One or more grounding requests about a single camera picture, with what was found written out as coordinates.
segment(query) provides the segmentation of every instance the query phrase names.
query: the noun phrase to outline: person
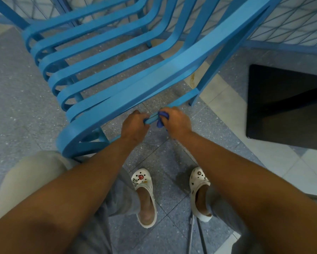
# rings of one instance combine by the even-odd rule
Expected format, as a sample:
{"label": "person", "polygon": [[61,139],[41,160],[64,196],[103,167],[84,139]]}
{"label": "person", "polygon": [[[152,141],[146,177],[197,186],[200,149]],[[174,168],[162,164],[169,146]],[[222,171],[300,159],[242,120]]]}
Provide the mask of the person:
{"label": "person", "polygon": [[[170,136],[200,166],[190,175],[191,209],[242,235],[232,253],[317,253],[317,196],[199,136],[178,108],[162,111]],[[0,253],[112,253],[109,216],[137,214],[143,227],[153,226],[149,171],[130,180],[122,169],[148,131],[146,118],[133,112],[121,137],[82,163],[49,151],[22,159],[0,188]]]}

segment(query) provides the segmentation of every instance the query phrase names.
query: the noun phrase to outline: black square metal plate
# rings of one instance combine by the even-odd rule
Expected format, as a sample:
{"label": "black square metal plate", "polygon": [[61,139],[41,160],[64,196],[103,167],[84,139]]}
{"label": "black square metal plate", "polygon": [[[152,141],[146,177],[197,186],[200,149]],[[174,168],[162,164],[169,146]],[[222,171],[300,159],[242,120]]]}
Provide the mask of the black square metal plate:
{"label": "black square metal plate", "polygon": [[263,117],[264,104],[317,88],[317,75],[250,65],[248,87],[248,138],[317,150],[317,103]]}

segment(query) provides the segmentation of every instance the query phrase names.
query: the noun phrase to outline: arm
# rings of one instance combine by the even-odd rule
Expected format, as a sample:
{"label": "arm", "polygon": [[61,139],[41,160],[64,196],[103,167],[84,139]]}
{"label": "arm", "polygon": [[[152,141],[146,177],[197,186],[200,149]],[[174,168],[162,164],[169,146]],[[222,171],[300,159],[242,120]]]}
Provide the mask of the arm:
{"label": "arm", "polygon": [[191,130],[188,116],[164,108],[171,137],[195,157],[207,178],[273,253],[317,253],[317,204],[294,186]]}
{"label": "arm", "polygon": [[139,111],[121,137],[27,197],[0,219],[0,253],[63,253],[97,211],[131,151],[146,135]]}

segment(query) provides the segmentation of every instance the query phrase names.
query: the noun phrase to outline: blue chair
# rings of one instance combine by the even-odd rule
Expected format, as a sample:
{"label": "blue chair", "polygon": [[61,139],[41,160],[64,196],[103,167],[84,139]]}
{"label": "blue chair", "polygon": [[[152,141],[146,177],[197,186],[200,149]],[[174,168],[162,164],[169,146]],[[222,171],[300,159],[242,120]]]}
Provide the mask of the blue chair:
{"label": "blue chair", "polygon": [[[163,43],[92,76],[78,80],[75,76],[77,73],[120,55],[136,46],[146,43],[148,47],[151,47],[150,40],[157,38],[168,27],[178,0],[167,0],[162,20],[150,31],[148,31],[147,25],[157,17],[163,0],[153,0],[152,8],[147,14],[143,13],[143,7],[148,0],[134,0],[134,4],[131,6],[114,11],[85,24],[68,28],[53,36],[43,38],[41,33],[127,1],[129,0],[104,0],[47,21],[38,21],[29,25],[0,0],[0,12],[15,25],[23,29],[22,37],[27,50],[33,56],[52,93],[57,97],[59,105],[66,111],[66,116],[70,123],[63,129],[57,139],[57,147],[65,157],[72,158],[96,153],[105,148],[118,137],[110,140],[107,139],[100,127],[102,124],[185,79],[203,63],[208,55],[222,47],[198,86],[168,105],[169,107],[179,106],[189,101],[189,104],[192,106],[209,81],[219,71],[220,67],[230,58],[253,30],[265,20],[281,0],[233,0],[215,29],[199,40],[202,29],[220,1],[205,0],[182,48],[175,55],[83,99],[81,95],[82,91],[94,85],[103,84],[103,81],[122,71],[169,50],[181,37],[197,0],[185,0],[175,29]],[[55,49],[57,46],[103,28],[132,14],[137,14],[138,20],[113,28],[62,50],[56,51]],[[118,46],[81,60],[73,65],[68,65],[65,61],[69,57],[139,29],[142,31],[141,35]],[[30,46],[32,39],[36,43]],[[68,100],[72,98],[75,98],[76,103],[68,104]],[[155,113],[145,123],[153,123],[157,119],[158,115]]]}

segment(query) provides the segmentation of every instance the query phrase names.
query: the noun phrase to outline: hand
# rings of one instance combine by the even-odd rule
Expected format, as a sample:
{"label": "hand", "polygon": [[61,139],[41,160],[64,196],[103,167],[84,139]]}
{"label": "hand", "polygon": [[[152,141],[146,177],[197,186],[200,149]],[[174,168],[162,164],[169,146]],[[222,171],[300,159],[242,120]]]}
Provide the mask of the hand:
{"label": "hand", "polygon": [[169,120],[164,116],[160,116],[170,136],[178,141],[187,133],[192,132],[189,117],[183,113],[178,107],[165,107],[160,111],[169,114]]}
{"label": "hand", "polygon": [[149,114],[140,113],[135,110],[131,113],[122,124],[121,138],[132,141],[138,145],[144,140],[150,125],[143,123],[144,119],[148,119]]}

